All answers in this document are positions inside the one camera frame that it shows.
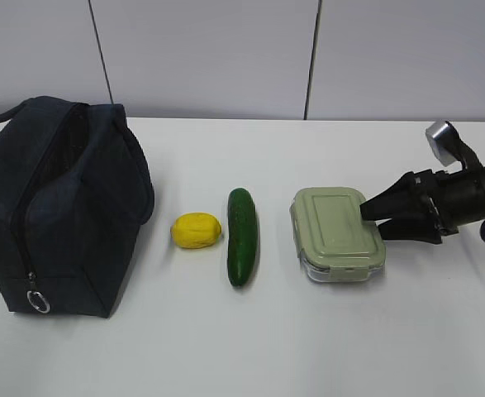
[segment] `zipper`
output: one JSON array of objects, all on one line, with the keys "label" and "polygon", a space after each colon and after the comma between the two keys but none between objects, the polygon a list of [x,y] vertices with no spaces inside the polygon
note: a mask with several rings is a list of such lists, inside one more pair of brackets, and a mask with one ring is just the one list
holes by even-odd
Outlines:
[{"label": "zipper", "polygon": [[[29,289],[27,290],[27,299],[29,300],[31,306],[33,306],[33,308],[41,313],[48,313],[50,311],[50,306],[44,296],[37,290],[35,267],[31,263],[31,256],[29,255],[29,249],[27,248],[26,214],[31,200],[33,199],[33,197],[35,197],[37,188],[40,187],[38,185],[38,181],[42,169],[47,163],[47,160],[50,158],[50,155],[53,153],[56,143],[59,141],[62,133],[66,130],[65,126],[66,122],[69,120],[69,117],[77,108],[81,106],[83,105],[77,104],[72,106],[64,116],[64,119],[59,124],[59,127],[53,135],[53,138],[51,138],[50,144],[45,148],[45,152],[40,158],[38,164],[36,165],[35,171],[30,177],[29,183],[22,193],[20,201],[18,202],[18,205],[14,209],[12,214],[10,228],[14,240],[17,244],[18,252],[20,253],[21,257],[21,262],[24,266],[24,271],[28,280]],[[35,297],[37,297],[38,300],[43,303],[43,306],[35,302]]]}]

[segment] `container lid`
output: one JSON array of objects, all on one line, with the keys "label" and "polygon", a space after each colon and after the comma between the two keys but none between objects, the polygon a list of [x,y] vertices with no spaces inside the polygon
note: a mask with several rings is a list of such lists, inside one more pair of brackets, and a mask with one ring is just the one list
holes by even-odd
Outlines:
[{"label": "container lid", "polygon": [[382,267],[385,245],[376,223],[361,217],[364,201],[351,188],[300,190],[292,205],[298,253],[317,268],[339,270],[343,280]]}]

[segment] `zipper pull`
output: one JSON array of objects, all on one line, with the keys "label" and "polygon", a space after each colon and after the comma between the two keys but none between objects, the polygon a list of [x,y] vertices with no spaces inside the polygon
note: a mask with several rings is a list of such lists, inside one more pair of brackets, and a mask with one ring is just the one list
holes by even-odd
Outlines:
[{"label": "zipper pull", "polygon": [[45,296],[36,290],[36,274],[32,271],[27,275],[29,280],[29,290],[27,291],[27,300],[29,304],[37,311],[43,314],[50,312],[50,303]]},{"label": "zipper pull", "polygon": [[29,279],[29,290],[30,291],[36,291],[36,275],[32,271],[29,272],[27,275],[27,278]]}]

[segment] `metal ring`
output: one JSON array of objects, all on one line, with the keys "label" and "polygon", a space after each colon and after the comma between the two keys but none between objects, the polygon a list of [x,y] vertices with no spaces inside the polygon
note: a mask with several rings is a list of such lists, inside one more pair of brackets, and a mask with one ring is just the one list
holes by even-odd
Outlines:
[{"label": "metal ring", "polygon": [[[41,308],[41,306],[39,306],[38,304],[35,303],[35,301],[34,301],[34,297],[35,296],[38,299],[40,299],[40,301],[42,301],[42,303],[44,304],[44,308],[43,309]],[[45,298],[45,296],[43,294],[41,294],[40,292],[38,292],[38,291],[27,291],[27,300],[29,301],[29,303],[31,304],[31,306],[36,311],[38,311],[40,313],[47,314],[51,310],[50,303],[47,301],[47,299]]]}]

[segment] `white wall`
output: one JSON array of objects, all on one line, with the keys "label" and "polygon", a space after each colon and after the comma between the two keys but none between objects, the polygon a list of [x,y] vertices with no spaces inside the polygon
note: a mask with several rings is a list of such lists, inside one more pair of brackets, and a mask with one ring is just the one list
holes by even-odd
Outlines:
[{"label": "white wall", "polygon": [[323,0],[309,118],[485,120],[485,0]]},{"label": "white wall", "polygon": [[[302,118],[318,0],[92,0],[131,116]],[[310,119],[485,120],[485,0],[323,0]],[[0,0],[0,112],[107,103],[88,0]]]},{"label": "white wall", "polygon": [[155,117],[303,117],[317,0],[93,0],[114,99]]},{"label": "white wall", "polygon": [[43,94],[108,102],[88,4],[0,0],[0,112]]}]

